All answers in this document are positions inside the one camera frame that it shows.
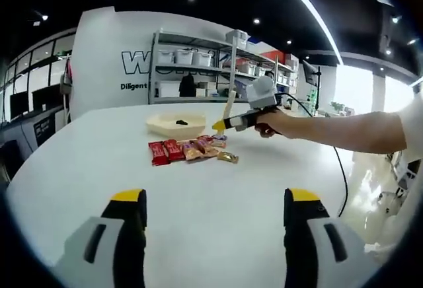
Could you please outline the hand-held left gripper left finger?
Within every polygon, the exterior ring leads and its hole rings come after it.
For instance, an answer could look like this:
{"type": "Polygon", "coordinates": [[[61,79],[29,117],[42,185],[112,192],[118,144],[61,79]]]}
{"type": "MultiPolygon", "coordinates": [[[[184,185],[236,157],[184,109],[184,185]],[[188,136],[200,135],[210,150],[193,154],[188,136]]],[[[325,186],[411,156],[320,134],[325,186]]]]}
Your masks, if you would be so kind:
{"type": "Polygon", "coordinates": [[[146,191],[119,192],[68,237],[54,274],[65,287],[145,287],[146,228],[146,191]]]}

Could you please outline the person's right hand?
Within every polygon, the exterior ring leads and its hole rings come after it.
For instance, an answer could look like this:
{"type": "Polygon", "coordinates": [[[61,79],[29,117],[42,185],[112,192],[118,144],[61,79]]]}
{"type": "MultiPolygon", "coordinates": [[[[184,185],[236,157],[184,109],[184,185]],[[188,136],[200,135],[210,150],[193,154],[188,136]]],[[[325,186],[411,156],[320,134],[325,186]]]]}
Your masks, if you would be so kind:
{"type": "Polygon", "coordinates": [[[296,119],[281,110],[273,110],[259,115],[254,129],[263,138],[278,134],[294,139],[296,138],[296,119]]]}

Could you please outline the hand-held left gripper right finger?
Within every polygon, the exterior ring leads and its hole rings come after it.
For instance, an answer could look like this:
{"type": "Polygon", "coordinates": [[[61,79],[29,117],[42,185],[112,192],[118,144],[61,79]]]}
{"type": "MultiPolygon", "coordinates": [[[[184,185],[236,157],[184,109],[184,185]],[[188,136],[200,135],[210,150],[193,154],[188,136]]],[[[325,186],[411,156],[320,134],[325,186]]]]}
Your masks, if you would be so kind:
{"type": "Polygon", "coordinates": [[[363,287],[377,271],[363,240],[304,189],[284,193],[286,287],[363,287]]]}

